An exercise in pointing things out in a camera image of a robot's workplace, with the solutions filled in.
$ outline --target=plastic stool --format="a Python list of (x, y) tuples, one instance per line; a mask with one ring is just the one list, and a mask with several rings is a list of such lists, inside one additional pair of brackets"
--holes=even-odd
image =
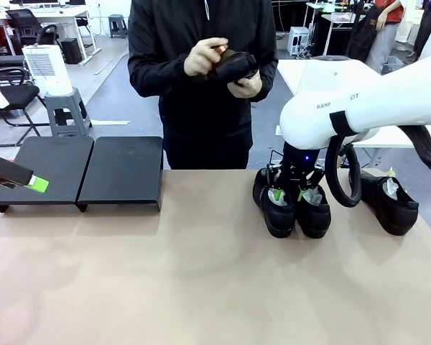
[(121, 14), (112, 14), (108, 16), (108, 27), (110, 28), (110, 38), (114, 35), (119, 35), (121, 38), (126, 38), (128, 29)]
[[(52, 96), (47, 93), (45, 103), (54, 137), (88, 135), (88, 129), (93, 125), (77, 88), (73, 88), (72, 93), (64, 96)], [(67, 125), (68, 119), (73, 119), (73, 124)]]

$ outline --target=jacket drawstring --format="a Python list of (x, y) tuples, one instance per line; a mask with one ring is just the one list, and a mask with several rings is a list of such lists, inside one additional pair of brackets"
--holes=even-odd
[(210, 21), (208, 0), (204, 0), (204, 7), (206, 9), (206, 18), (208, 18), (208, 21)]

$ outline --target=keyboard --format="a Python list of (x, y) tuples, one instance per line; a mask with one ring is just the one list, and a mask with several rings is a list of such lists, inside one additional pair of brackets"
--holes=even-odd
[(30, 9), (30, 10), (35, 13), (55, 13), (59, 11), (59, 9)]

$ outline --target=person's left hand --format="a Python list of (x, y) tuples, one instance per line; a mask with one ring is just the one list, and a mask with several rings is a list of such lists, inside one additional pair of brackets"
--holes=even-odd
[(388, 18), (388, 14), (385, 11), (383, 11), (382, 13), (380, 13), (379, 18), (376, 21), (376, 28), (375, 28), (375, 30), (377, 32), (380, 32), (381, 29), (383, 29), (383, 27), (386, 24), (386, 19), (387, 18)]
[(240, 85), (235, 83), (229, 83), (228, 89), (236, 98), (252, 98), (257, 96), (262, 87), (262, 82), (260, 78), (260, 72), (257, 73), (252, 78), (243, 78), (238, 80)]

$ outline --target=chair backrest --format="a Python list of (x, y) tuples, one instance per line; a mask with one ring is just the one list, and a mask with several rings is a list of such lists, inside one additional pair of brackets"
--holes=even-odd
[(16, 25), (19, 40), (36, 39), (41, 30), (40, 23), (29, 9), (11, 9), (6, 11)]

